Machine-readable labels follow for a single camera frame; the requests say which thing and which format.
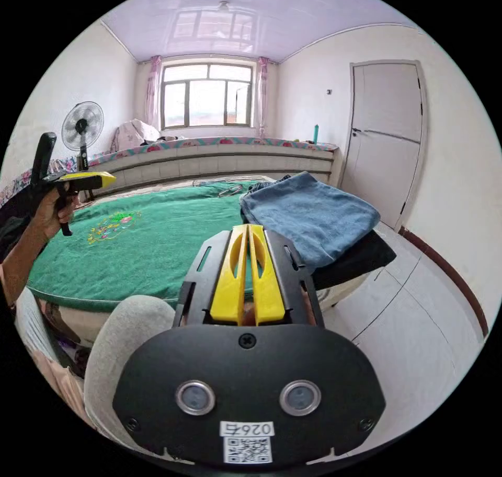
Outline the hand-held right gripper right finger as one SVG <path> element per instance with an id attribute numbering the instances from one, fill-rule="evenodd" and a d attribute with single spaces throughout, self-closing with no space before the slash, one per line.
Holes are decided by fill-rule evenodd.
<path id="1" fill-rule="evenodd" d="M 248 244 L 255 324 L 279 322 L 286 311 L 263 226 L 248 225 Z"/>

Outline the person's left hand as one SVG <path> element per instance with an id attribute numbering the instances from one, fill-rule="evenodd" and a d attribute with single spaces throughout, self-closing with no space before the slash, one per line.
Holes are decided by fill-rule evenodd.
<path id="1" fill-rule="evenodd" d="M 59 198 L 61 196 L 58 190 L 56 188 L 51 190 L 40 202 L 32 220 L 43 243 L 49 242 L 61 229 L 61 226 L 70 223 L 80 204 L 78 195 L 68 195 L 65 198 L 64 206 L 56 204 Z"/>

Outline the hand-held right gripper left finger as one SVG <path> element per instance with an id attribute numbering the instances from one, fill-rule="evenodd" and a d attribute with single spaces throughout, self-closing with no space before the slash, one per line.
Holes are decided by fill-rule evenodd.
<path id="1" fill-rule="evenodd" d="M 210 316 L 215 322 L 243 324 L 247 239 L 247 225 L 233 227 L 224 251 L 210 308 Z"/>

